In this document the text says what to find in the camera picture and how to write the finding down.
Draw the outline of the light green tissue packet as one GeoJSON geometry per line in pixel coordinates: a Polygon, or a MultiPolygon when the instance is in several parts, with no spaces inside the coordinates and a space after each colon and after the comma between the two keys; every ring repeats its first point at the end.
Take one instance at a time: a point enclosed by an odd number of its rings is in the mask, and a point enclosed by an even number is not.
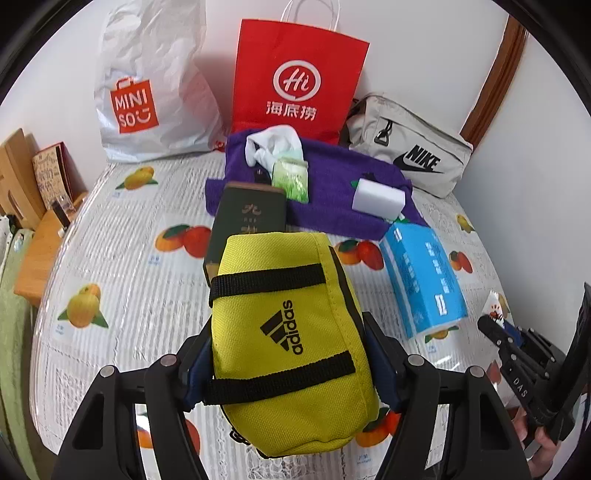
{"type": "Polygon", "coordinates": [[[308,163],[281,158],[273,165],[271,185],[283,189],[288,200],[308,204],[308,163]]]}

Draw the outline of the red Haidilao paper bag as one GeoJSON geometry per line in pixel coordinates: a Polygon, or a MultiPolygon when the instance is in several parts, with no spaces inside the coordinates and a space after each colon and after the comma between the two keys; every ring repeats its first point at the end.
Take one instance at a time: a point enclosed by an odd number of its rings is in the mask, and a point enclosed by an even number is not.
{"type": "Polygon", "coordinates": [[[337,31],[341,3],[329,2],[328,29],[287,20],[243,19],[236,51],[231,131],[290,125],[301,137],[339,142],[370,44],[337,31]]]}

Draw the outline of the fruit print tablecloth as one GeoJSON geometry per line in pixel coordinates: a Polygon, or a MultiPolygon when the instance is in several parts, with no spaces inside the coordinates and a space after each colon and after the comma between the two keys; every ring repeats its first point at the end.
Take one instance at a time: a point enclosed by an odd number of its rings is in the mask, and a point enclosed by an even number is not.
{"type": "MultiPolygon", "coordinates": [[[[69,227],[37,315],[30,411],[45,447],[58,452],[99,369],[140,369],[176,351],[208,319],[209,288],[195,250],[161,245],[167,230],[190,228],[200,238],[213,224],[208,180],[221,179],[221,152],[152,161],[152,180],[137,189],[124,181],[132,164],[112,163],[69,227]]],[[[473,222],[454,196],[415,190],[413,199],[443,245],[468,317],[440,332],[406,336],[387,268],[374,240],[332,235],[363,310],[405,349],[436,367],[489,367],[496,348],[477,322],[491,290],[505,292],[473,222]]]]}

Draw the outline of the patterned book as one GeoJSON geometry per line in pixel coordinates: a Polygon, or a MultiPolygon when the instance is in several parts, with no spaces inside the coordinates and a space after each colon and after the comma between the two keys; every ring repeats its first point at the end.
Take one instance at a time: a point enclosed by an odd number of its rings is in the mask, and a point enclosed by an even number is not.
{"type": "Polygon", "coordinates": [[[72,189],[66,173],[65,145],[53,144],[32,157],[37,187],[47,210],[57,202],[65,211],[73,211],[72,189]]]}

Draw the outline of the white sponge block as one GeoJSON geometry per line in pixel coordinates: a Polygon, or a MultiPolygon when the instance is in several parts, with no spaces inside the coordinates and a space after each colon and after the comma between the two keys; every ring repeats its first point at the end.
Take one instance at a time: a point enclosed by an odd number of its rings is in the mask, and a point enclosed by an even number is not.
{"type": "Polygon", "coordinates": [[[387,221],[395,221],[406,206],[400,189],[367,179],[360,179],[353,194],[352,209],[387,221]]]}

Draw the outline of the grey Nike waist bag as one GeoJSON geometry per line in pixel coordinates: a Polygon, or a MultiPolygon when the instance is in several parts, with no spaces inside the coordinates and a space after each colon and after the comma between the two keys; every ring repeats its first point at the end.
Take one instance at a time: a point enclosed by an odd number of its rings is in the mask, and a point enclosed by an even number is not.
{"type": "Polygon", "coordinates": [[[450,195],[471,159],[473,145],[381,94],[363,97],[346,120],[349,148],[398,167],[413,186],[450,195]]]}

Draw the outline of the blue tissue pack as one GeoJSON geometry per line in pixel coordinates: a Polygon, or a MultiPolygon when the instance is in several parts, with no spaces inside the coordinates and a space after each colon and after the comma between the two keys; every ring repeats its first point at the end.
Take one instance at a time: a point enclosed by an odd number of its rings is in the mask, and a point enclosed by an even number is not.
{"type": "Polygon", "coordinates": [[[458,279],[432,228],[396,222],[379,247],[407,337],[430,335],[468,317],[458,279]]]}

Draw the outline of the white cloth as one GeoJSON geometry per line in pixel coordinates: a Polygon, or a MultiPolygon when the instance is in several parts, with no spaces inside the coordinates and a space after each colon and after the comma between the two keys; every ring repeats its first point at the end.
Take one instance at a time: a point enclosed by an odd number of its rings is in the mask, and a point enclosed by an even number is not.
{"type": "Polygon", "coordinates": [[[249,167],[259,164],[272,173],[274,164],[284,158],[304,160],[301,139],[293,127],[276,125],[246,137],[245,162],[249,167]]]}

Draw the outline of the wooden bed headboard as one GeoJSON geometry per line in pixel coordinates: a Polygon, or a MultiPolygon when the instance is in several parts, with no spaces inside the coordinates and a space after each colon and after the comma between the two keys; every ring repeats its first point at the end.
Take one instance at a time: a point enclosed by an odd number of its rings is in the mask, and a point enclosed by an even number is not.
{"type": "Polygon", "coordinates": [[[46,207],[32,165],[32,154],[19,128],[2,144],[0,151],[1,213],[13,215],[21,228],[36,230],[46,207]]]}

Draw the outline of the green blanket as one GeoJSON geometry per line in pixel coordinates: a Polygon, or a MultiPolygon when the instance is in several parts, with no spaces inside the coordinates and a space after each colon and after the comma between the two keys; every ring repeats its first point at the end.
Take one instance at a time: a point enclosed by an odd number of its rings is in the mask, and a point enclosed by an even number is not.
{"type": "Polygon", "coordinates": [[[3,435],[26,475],[37,479],[28,398],[32,308],[24,297],[14,293],[32,237],[32,231],[20,229],[9,241],[1,279],[1,406],[3,435]]]}

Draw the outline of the yellow Adidas pouch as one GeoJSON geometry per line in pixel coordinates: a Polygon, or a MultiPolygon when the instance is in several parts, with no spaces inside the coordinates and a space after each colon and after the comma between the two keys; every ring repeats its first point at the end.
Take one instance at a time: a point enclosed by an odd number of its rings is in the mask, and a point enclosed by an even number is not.
{"type": "Polygon", "coordinates": [[[261,454],[339,449],[377,419],[362,312],[327,236],[229,237],[209,302],[202,400],[261,454]]]}

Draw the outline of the dark green tea tin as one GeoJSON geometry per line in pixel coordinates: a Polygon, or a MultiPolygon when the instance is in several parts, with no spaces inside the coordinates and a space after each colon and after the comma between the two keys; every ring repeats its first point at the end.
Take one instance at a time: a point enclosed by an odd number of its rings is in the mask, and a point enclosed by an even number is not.
{"type": "Polygon", "coordinates": [[[206,254],[207,285],[218,273],[226,240],[232,235],[280,232],[287,223],[287,196],[266,184],[228,182],[216,208],[206,254]]]}

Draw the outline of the small white drawstring sachet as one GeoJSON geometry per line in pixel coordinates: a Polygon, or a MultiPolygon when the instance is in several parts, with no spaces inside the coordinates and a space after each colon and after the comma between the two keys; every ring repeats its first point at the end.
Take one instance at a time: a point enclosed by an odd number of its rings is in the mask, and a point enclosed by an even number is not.
{"type": "Polygon", "coordinates": [[[491,290],[489,292],[482,310],[482,314],[489,315],[499,324],[512,319],[511,312],[504,295],[495,290],[491,290]]]}

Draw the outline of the brown wooden door frame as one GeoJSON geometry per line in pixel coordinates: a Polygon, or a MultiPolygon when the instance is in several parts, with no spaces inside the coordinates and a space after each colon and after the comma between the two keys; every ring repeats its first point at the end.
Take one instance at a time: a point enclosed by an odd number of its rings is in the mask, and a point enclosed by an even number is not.
{"type": "Polygon", "coordinates": [[[461,136],[474,148],[485,137],[504,102],[520,65],[527,38],[526,29],[509,15],[491,69],[461,130],[461,136]]]}

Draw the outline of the white Miniso plastic bag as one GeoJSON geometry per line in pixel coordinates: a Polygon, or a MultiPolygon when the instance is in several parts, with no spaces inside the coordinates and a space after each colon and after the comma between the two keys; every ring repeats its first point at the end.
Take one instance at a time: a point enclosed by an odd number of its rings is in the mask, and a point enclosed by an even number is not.
{"type": "Polygon", "coordinates": [[[125,1],[107,16],[94,101],[112,162],[208,152],[223,139],[217,101],[197,66],[202,1],[125,1]]]}

